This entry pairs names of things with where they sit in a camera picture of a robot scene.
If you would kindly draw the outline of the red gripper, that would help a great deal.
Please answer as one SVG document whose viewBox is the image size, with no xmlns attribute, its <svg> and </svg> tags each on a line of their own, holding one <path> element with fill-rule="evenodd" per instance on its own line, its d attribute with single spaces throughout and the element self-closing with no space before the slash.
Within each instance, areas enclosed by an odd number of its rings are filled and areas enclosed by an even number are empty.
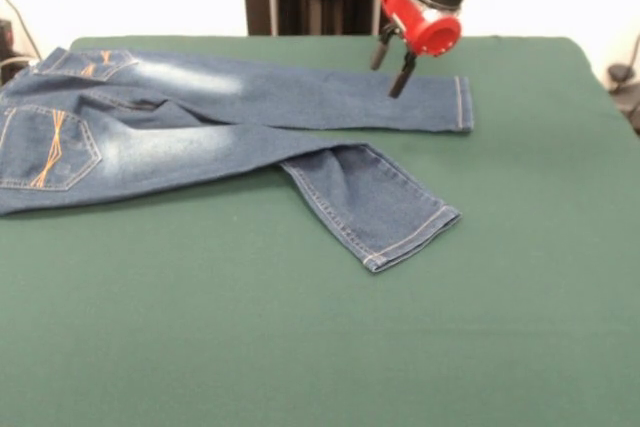
<svg viewBox="0 0 640 427">
<path fill-rule="evenodd" d="M 381 7 L 394 25 L 381 30 L 370 69 L 382 65 L 397 27 L 409 49 L 388 93 L 398 98 L 414 72 L 417 55 L 437 57 L 451 50 L 461 37 L 461 24 L 456 11 L 438 10 L 419 0 L 381 0 Z"/>
</svg>

